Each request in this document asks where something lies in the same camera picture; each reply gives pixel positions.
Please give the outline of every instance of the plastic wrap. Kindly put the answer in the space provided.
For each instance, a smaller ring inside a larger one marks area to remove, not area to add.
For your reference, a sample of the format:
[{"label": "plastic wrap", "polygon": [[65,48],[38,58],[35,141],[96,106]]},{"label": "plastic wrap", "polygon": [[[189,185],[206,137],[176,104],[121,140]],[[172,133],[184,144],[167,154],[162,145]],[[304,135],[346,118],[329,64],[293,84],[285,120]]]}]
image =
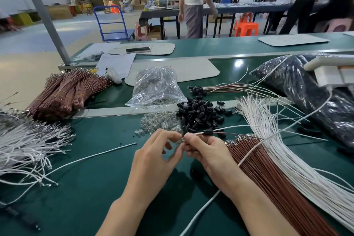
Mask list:
[{"label": "plastic wrap", "polygon": [[[287,56],[269,60],[250,74],[263,78]],[[290,55],[263,82],[283,92],[304,113],[312,113],[329,96],[325,88],[317,85],[314,72],[307,72],[303,69],[304,64],[317,56],[340,58],[340,56],[330,54]],[[341,150],[345,150],[347,154],[354,154],[354,97],[347,88],[335,88],[330,101],[311,118],[347,146],[341,147]]]},{"label": "plastic wrap", "polygon": [[165,67],[152,67],[137,73],[133,97],[126,105],[169,105],[184,101],[187,98],[177,85],[175,72]]}]

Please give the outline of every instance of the green work surface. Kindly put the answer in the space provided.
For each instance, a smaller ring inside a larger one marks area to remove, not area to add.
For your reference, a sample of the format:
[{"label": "green work surface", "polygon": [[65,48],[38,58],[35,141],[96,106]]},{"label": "green work surface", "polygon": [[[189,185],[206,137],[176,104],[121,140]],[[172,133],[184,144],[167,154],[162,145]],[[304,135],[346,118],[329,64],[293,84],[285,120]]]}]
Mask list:
[{"label": "green work surface", "polygon": [[[309,44],[299,46],[274,47],[258,41],[258,37],[223,37],[223,38],[203,38],[203,39],[176,39],[163,41],[143,41],[143,43],[174,43],[175,50],[170,55],[136,55],[136,60],[151,58],[179,58],[196,56],[216,56],[232,54],[263,54],[293,52],[293,51],[326,51],[326,50],[352,50],[354,49],[354,38],[343,35],[340,32],[335,33],[316,33],[316,37],[329,39],[328,43]],[[142,43],[142,41],[131,41],[129,43]],[[71,59],[83,52],[91,44],[75,53]]]},{"label": "green work surface", "polygon": [[[242,79],[242,83],[255,82],[257,78],[249,75],[253,69],[257,68],[264,62],[272,59],[272,57],[255,57],[247,59],[212,59],[210,60],[213,65],[220,71],[220,74],[212,78],[198,79],[194,81],[179,82],[178,86],[183,94],[188,97],[191,94],[188,91],[188,86],[215,86],[223,82],[236,82],[240,80],[247,71],[246,76]],[[109,108],[109,107],[122,107],[131,99],[133,94],[133,86],[128,86],[124,82],[121,85],[113,85],[108,89],[98,93],[93,102],[90,103],[89,108]],[[244,95],[244,93],[215,93],[208,94],[206,99],[209,101],[217,100],[234,100],[235,97]]]},{"label": "green work surface", "polygon": [[[135,151],[147,140],[147,136],[134,137],[141,117],[132,115],[72,120],[76,133],[76,140],[68,147],[72,151],[67,155],[52,157],[54,168],[120,145],[133,142],[137,142],[137,145],[93,157],[53,173],[51,179],[60,184],[58,187],[36,186],[15,204],[18,210],[38,220],[40,234],[24,228],[14,218],[1,214],[0,235],[94,235],[111,203],[123,192]],[[240,115],[233,115],[226,118],[224,126],[244,124],[246,122]],[[284,121],[280,128],[290,124],[290,121]],[[246,134],[251,130],[242,127],[229,129],[228,132]],[[354,176],[348,173],[354,170],[354,165],[336,152],[336,142],[322,142],[286,133],[282,136],[284,143],[309,165],[337,174],[354,185]],[[164,157],[167,158],[171,153],[167,151]],[[191,166],[204,173],[201,181],[190,177]],[[24,191],[24,188],[19,187],[0,187],[2,201],[13,200]],[[178,236],[216,191],[217,188],[205,175],[201,165],[192,158],[183,157],[146,211],[137,235]],[[351,235],[328,215],[324,216],[340,235]],[[246,236],[248,233],[232,202],[219,194],[187,235]]]}]

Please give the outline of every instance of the pile of black connectors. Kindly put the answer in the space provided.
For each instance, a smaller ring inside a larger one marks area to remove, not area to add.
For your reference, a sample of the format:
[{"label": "pile of black connectors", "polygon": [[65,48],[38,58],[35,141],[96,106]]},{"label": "pile of black connectors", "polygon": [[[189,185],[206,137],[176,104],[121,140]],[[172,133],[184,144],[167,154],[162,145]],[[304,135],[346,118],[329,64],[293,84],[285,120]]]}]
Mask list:
[{"label": "pile of black connectors", "polygon": [[[183,134],[197,133],[203,131],[203,135],[212,135],[215,129],[219,129],[219,124],[224,122],[225,116],[231,116],[232,110],[226,111],[220,106],[214,107],[208,100],[203,100],[202,96],[197,96],[197,99],[187,98],[188,102],[177,104],[177,117],[181,118],[181,128]],[[219,105],[224,105],[224,102],[218,101]],[[226,135],[218,134],[220,138],[225,138]]]}]

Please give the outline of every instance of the pink plastic stool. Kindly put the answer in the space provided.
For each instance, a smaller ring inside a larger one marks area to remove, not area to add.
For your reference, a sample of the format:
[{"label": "pink plastic stool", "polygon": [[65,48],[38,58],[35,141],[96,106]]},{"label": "pink plastic stool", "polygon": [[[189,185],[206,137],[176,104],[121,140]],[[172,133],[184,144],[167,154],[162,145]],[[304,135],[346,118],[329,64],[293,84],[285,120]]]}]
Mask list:
[{"label": "pink plastic stool", "polygon": [[149,28],[148,23],[146,23],[146,25],[143,26],[143,28],[145,30],[145,33],[141,32],[140,24],[138,22],[135,23],[135,40],[137,40],[137,41],[139,41],[139,40],[148,40],[148,36],[147,36],[148,28]]},{"label": "pink plastic stool", "polygon": [[352,19],[333,19],[326,23],[323,32],[345,32],[352,25]]}]

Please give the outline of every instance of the black table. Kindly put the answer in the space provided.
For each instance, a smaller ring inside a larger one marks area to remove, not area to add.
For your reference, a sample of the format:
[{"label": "black table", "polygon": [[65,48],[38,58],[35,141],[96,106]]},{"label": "black table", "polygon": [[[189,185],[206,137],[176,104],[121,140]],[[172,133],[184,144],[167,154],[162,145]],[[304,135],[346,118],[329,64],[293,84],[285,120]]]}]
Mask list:
[{"label": "black table", "polygon": [[[257,13],[269,13],[267,17],[267,22],[265,24],[264,28],[264,33],[268,34],[269,29],[270,29],[270,22],[272,21],[274,12],[279,12],[279,11],[287,11],[291,8],[292,4],[283,4],[283,5],[278,5],[275,2],[256,2],[252,3],[252,5],[237,5],[237,6],[229,6],[229,7],[221,7],[217,8],[220,16],[218,16],[215,19],[215,25],[214,25],[214,35],[213,37],[216,36],[216,28],[217,28],[217,23],[218,19],[232,19],[231,27],[230,27],[230,33],[229,37],[231,37],[232,33],[232,28],[235,22],[235,16],[237,13],[254,13],[253,16],[253,21],[256,18]],[[326,4],[321,4],[321,3],[315,3],[313,7],[313,12],[317,12],[319,9],[325,7]],[[212,15],[211,9],[210,8],[204,8],[202,11],[203,15],[207,16],[207,21],[206,21],[206,27],[208,26],[208,19],[209,15]],[[180,24],[177,20],[179,15],[179,9],[157,9],[157,10],[149,10],[149,11],[142,11],[140,14],[139,18],[139,24],[140,26],[145,26],[148,19],[151,18],[160,18],[160,23],[161,23],[161,36],[162,39],[165,38],[165,33],[164,33],[164,22],[166,21],[175,21],[176,22],[176,28],[177,28],[177,36],[180,39]],[[175,17],[176,19],[173,20],[164,20],[164,17]]]}]

